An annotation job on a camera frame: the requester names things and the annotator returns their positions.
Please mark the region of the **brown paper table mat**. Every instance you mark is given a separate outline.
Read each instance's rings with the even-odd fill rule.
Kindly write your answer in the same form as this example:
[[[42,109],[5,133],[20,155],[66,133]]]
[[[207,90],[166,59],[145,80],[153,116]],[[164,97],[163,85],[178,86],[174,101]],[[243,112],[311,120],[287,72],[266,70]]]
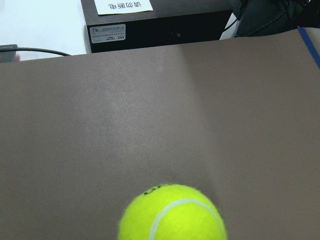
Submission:
[[[320,237],[320,69],[297,30],[3,63],[0,237],[114,240],[158,184],[231,240]]]

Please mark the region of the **black mini pc box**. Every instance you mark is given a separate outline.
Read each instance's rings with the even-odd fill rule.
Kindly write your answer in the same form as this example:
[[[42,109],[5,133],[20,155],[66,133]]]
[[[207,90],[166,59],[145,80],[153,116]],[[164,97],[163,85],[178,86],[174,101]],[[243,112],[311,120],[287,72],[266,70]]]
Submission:
[[[94,0],[81,1],[92,53],[219,40],[233,12],[226,0],[106,1],[99,11]]]

